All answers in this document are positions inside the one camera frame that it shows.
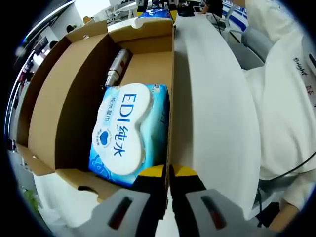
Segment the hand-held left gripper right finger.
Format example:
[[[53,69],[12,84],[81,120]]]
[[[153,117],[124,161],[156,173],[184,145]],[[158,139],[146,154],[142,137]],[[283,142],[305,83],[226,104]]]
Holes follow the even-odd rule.
[[[207,189],[191,168],[170,165],[172,210],[181,237],[275,237],[246,221],[243,210],[215,189]]]

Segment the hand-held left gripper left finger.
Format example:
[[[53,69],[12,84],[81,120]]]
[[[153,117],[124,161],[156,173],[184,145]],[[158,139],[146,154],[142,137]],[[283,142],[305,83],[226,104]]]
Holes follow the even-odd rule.
[[[76,228],[80,237],[153,237],[167,205],[167,165],[143,170],[130,189],[120,189]]]

